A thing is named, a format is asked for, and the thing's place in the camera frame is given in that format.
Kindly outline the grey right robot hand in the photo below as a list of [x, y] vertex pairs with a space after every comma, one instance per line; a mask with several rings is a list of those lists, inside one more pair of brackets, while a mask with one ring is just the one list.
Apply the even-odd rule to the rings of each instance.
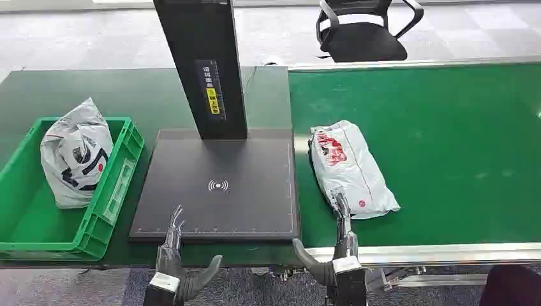
[[337, 276], [361, 269], [357, 235], [351, 228], [351, 211], [342, 192], [334, 195], [337, 204], [337, 238], [332, 261], [319, 262], [310, 255], [298, 238], [292, 240], [297, 259], [314, 279], [324, 286], [337, 286]]

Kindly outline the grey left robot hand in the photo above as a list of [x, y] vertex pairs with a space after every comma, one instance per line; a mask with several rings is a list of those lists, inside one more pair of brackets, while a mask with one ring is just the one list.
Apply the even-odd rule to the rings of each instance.
[[165, 242], [158, 247], [156, 259], [156, 271], [166, 275], [167, 282], [173, 285], [174, 305], [184, 305], [194, 299], [219, 272], [223, 260], [223, 256], [217, 254], [212, 258], [208, 267], [199, 274], [186, 274], [180, 255], [182, 225], [184, 224], [183, 210], [183, 206], [179, 205], [172, 213]]

